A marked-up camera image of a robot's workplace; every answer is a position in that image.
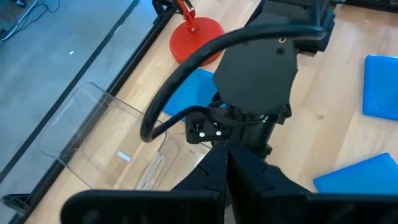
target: transparent plastic box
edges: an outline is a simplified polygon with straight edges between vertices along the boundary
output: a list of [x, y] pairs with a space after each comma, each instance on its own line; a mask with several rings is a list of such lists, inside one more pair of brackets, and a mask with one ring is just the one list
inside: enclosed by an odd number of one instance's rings
[[39, 149], [92, 189], [169, 190], [210, 148], [188, 144], [184, 133], [168, 131], [144, 143], [139, 136], [142, 117], [140, 111], [86, 83], [47, 123]]

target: black bracket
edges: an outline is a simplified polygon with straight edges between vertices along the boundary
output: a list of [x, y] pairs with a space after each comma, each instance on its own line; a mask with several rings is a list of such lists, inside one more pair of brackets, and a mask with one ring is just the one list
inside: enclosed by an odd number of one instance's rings
[[22, 217], [31, 208], [29, 196], [30, 194], [8, 194], [3, 196], [1, 202]]
[[170, 8], [175, 9], [176, 7], [172, 0], [152, 0], [152, 5], [154, 6], [158, 17], [167, 13]]

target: wooden table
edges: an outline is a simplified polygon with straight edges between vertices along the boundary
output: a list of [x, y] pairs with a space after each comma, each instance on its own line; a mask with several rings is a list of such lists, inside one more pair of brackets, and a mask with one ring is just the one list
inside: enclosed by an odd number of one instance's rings
[[[199, 16], [217, 20], [228, 32], [245, 25], [259, 0], [192, 2]], [[398, 36], [398, 15], [338, 6], [336, 16], [328, 50], [315, 58], [298, 56], [298, 74], [290, 99], [293, 117], [276, 127], [270, 142], [274, 150], [267, 158], [268, 163], [279, 166], [287, 177], [310, 190], [315, 190], [312, 184], [315, 177], [381, 152], [390, 152], [398, 159], [397, 123], [361, 113], [364, 58], [367, 54], [398, 55], [398, 39], [394, 38]], [[145, 110], [154, 93], [177, 67], [169, 50], [169, 38], [181, 22], [181, 16], [172, 18], [124, 84], [117, 95], [119, 99]], [[214, 72], [219, 62], [218, 59], [203, 68]], [[81, 147], [95, 153], [103, 144], [115, 148], [131, 144], [133, 140], [125, 137], [132, 126], [120, 138], [110, 134], [110, 130], [124, 123], [116, 114], [106, 113]], [[155, 152], [135, 151], [139, 164], [118, 172], [137, 181]], [[77, 157], [70, 163], [79, 167], [81, 161]], [[59, 223], [63, 202], [86, 189], [87, 185], [64, 169], [27, 223]]]

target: cable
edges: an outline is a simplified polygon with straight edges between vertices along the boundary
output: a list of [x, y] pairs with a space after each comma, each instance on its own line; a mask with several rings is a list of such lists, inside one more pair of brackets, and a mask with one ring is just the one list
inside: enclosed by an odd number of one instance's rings
[[[183, 64], [179, 65], [156, 93], [142, 120], [141, 139], [144, 142], [151, 142], [154, 139], [153, 130], [155, 123], [170, 97], [197, 67], [215, 53], [250, 40], [276, 39], [279, 37], [308, 40], [322, 39], [325, 35], [326, 31], [318, 26], [274, 24], [247, 26], [209, 41], [189, 56]], [[156, 129], [166, 130], [164, 124], [161, 124]]]
[[[33, 13], [33, 11], [34, 11], [35, 9], [37, 9], [38, 7], [41, 7], [41, 6], [44, 6], [45, 10], [44, 10], [36, 19], [34, 19], [33, 21], [30, 21], [28, 24], [26, 24], [27, 21], [29, 20], [30, 15]], [[60, 6], [61, 6], [60, 0], [58, 0], [58, 5], [57, 5], [57, 7], [56, 7], [53, 11], [50, 10], [49, 5], [46, 4], [46, 3], [43, 3], [43, 2], [42, 2], [41, 4], [36, 4], [36, 5], [28, 12], [28, 14], [27, 14], [21, 21], [18, 21], [18, 22], [14, 25], [14, 27], [16, 27], [16, 28], [14, 28], [15, 31], [13, 31], [13, 33], [12, 33], [9, 37], [8, 37], [8, 34], [7, 34], [7, 35], [6, 35], [6, 38], [3, 38], [3, 39], [1, 39], [1, 40], [7, 40], [7, 39], [10, 39], [10, 38], [14, 37], [14, 36], [15, 36], [16, 34], [18, 34], [19, 32], [21, 32], [21, 31], [23, 31], [24, 29], [28, 28], [32, 23], [38, 21], [46, 12], [49, 12], [49, 13], [51, 13], [51, 14], [56, 13], [56, 12], [60, 9]]]
[[9, 9], [7, 9], [6, 7], [0, 5], [0, 8], [3, 9], [6, 13], [8, 13], [13, 19], [14, 22], [17, 22], [17, 17], [14, 15], [14, 13], [12, 13]]
[[205, 115], [206, 119], [210, 120], [210, 111], [208, 108], [202, 106], [190, 106], [188, 108], [185, 108], [184, 110], [181, 110], [176, 115], [168, 119], [165, 123], [156, 127], [152, 132], [152, 138], [155, 139], [157, 136], [160, 136], [163, 132], [179, 122], [182, 118], [194, 112], [200, 112]]

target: blue block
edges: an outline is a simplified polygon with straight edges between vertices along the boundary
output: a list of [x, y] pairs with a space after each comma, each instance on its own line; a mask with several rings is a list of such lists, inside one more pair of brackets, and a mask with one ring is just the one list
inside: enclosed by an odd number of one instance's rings
[[216, 92], [213, 73], [198, 68], [172, 95], [163, 111], [173, 116], [189, 106], [207, 106]]
[[398, 165], [384, 153], [318, 177], [313, 182], [320, 193], [398, 195]]
[[363, 113], [398, 120], [398, 57], [366, 57]]

